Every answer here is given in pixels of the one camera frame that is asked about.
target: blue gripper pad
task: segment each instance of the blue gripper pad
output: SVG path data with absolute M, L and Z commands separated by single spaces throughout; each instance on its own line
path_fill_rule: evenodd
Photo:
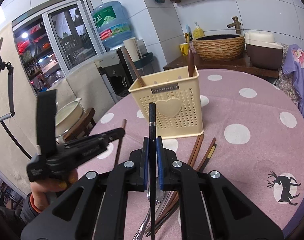
M 145 153 L 145 161 L 144 161 L 144 189 L 148 188 L 148 166 L 149 166 L 149 140 L 147 137 L 144 138 L 142 153 Z
M 163 179 L 164 179 L 164 173 L 163 173 L 163 166 L 162 166 L 162 154 L 163 154 L 164 148 L 163 148 L 163 142 L 162 137 L 159 136 L 156 138 L 156 158 L 157 158 L 157 168 L 159 172 L 159 188 L 163 189 Z

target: black deer silhouette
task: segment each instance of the black deer silhouette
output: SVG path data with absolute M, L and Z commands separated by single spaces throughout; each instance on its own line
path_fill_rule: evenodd
M 297 203 L 292 203 L 291 199 L 298 197 L 300 194 L 292 196 L 290 194 L 290 189 L 291 189 L 291 186 L 300 186 L 301 183 L 300 184 L 291 183 L 292 180 L 294 180 L 295 183 L 297 183 L 297 181 L 293 177 L 288 178 L 286 176 L 277 176 L 274 171 L 270 171 L 270 173 L 272 173 L 272 174 L 269 174 L 269 177 L 267 177 L 267 178 L 274 177 L 275 180 L 273 180 L 272 182 L 267 180 L 268 181 L 267 186 L 269 188 L 274 187 L 275 183 L 277 183 L 279 185 L 281 185 L 281 183 L 282 183 L 283 190 L 282 190 L 281 199 L 279 200 L 279 202 L 288 202 L 290 205 L 296 206 Z

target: orange cuff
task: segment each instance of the orange cuff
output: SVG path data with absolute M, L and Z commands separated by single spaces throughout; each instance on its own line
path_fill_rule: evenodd
M 39 210 L 35 205 L 34 205 L 34 199 L 33 199 L 33 195 L 30 195 L 30 204 L 31 207 L 38 213 L 42 213 L 42 210 Z

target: beige plastic basket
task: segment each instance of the beige plastic basket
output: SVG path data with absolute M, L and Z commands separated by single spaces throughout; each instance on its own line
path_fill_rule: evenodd
M 175 68 L 142 77 L 131 85 L 132 94 L 145 119 L 149 117 L 149 103 L 156 104 L 156 135 L 163 139 L 197 136 L 204 132 L 199 92 L 199 73 L 193 77 L 188 68 Z

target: round table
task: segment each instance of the round table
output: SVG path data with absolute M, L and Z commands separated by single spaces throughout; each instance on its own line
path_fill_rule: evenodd
M 220 171 L 284 229 L 304 197 L 302 115 L 285 93 L 250 74 L 199 70 L 199 86 L 204 140 L 194 167 L 216 137 L 217 148 L 204 172 Z M 120 127 L 122 119 L 127 119 L 127 126 L 119 163 L 128 160 L 131 151 L 141 148 L 144 136 L 149 134 L 148 123 L 132 95 L 115 104 L 91 133 Z M 163 145 L 186 163 L 195 140 L 196 137 L 168 139 L 163 140 Z M 117 144 L 118 141 L 111 143 L 105 153 L 79 167 L 79 176 L 91 170 L 98 173 L 112 170 Z M 287 193 L 282 183 L 297 186 L 290 186 Z M 129 192 L 124 239 L 133 238 L 148 209 L 145 192 Z M 178 213 L 162 226 L 156 239 L 181 238 Z

